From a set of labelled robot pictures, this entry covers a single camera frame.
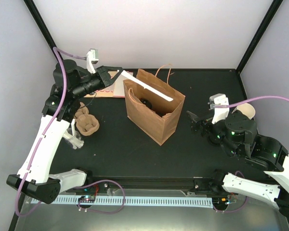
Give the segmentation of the white plastic utensil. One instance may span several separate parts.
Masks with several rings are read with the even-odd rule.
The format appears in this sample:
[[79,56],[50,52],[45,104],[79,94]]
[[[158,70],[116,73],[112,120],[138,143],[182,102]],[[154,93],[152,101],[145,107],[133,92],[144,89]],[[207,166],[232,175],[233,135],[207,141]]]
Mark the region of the white plastic utensil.
[[135,82],[135,83],[137,83],[138,85],[142,86],[144,89],[147,89],[147,90],[151,91],[152,93],[158,95],[159,97],[165,99],[165,100],[168,101],[168,102],[173,101],[173,98],[165,95],[164,93],[158,91],[157,89],[155,89],[155,88],[149,86],[148,84],[140,81],[139,79],[135,78],[134,76],[132,76],[131,74],[129,74],[129,73],[128,73],[127,71],[125,71],[125,70],[121,70],[121,71],[117,70],[117,72],[116,72],[116,74],[114,75],[113,78],[115,78],[115,77],[120,77],[120,76],[124,76],[125,78],[127,78],[127,79],[129,79],[129,80],[131,80],[131,81],[133,81],[133,82]]

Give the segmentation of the brown paper bag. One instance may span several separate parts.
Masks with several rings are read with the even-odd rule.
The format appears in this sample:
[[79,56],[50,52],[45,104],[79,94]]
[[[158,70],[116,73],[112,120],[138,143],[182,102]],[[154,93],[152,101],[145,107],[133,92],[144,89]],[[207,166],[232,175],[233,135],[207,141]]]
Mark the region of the brown paper bag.
[[[169,85],[167,81],[159,79],[158,72],[151,74],[138,69],[136,78],[173,98],[171,102],[129,79],[123,81],[123,87],[127,117],[156,143],[162,145],[176,131],[185,95]],[[152,109],[142,104],[141,98],[149,100]]]

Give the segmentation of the brown pulp cup carrier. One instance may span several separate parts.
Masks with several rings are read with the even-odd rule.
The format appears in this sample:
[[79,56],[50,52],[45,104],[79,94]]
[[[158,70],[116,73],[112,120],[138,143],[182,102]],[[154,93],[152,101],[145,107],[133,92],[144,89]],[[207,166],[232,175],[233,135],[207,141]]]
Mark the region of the brown pulp cup carrier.
[[74,119],[79,133],[83,136],[90,136],[99,129],[99,121],[95,116],[89,114],[87,107],[78,109]]

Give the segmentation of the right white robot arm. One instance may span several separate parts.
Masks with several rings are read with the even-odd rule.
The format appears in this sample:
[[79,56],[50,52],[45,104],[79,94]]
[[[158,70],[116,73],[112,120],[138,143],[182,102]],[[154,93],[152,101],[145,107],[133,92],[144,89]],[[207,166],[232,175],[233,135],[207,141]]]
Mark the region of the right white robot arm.
[[186,114],[192,131],[220,146],[229,157],[243,158],[271,179],[258,182],[216,170],[206,188],[216,195],[236,193],[259,200],[289,219],[289,153],[280,141],[258,133],[255,109],[250,103],[261,99],[266,96],[230,104],[225,94],[218,93],[210,96],[208,115]]

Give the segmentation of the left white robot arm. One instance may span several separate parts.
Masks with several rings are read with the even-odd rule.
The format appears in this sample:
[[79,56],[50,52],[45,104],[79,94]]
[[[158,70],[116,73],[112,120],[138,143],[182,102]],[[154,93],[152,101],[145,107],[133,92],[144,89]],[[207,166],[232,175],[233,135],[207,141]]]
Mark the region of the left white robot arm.
[[71,59],[59,60],[56,64],[53,71],[55,84],[45,101],[32,148],[18,172],[6,180],[18,194],[50,204],[63,191],[78,187],[89,192],[93,188],[94,181],[87,176],[87,171],[72,169],[50,175],[56,150],[80,108],[80,99],[111,86],[123,71],[121,67],[112,66],[94,68],[99,61],[96,49],[90,49],[83,59],[86,68]]

